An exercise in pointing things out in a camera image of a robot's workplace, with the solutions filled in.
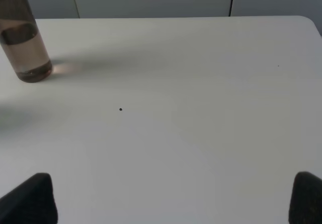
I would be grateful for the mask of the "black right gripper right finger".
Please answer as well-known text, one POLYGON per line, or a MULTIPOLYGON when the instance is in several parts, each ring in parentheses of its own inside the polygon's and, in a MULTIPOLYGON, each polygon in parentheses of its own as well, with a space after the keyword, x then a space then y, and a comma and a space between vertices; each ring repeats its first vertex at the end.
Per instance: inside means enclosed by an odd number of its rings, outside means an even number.
POLYGON ((294 178, 289 223, 321 223, 321 179, 310 172, 299 172, 294 178))

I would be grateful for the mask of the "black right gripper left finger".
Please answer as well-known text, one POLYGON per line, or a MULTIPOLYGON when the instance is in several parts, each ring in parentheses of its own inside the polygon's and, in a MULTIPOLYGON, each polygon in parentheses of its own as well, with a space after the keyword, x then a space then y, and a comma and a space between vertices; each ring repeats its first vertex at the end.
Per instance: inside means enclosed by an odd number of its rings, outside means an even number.
POLYGON ((1 223, 58 223, 51 176, 37 173, 1 197, 1 223))

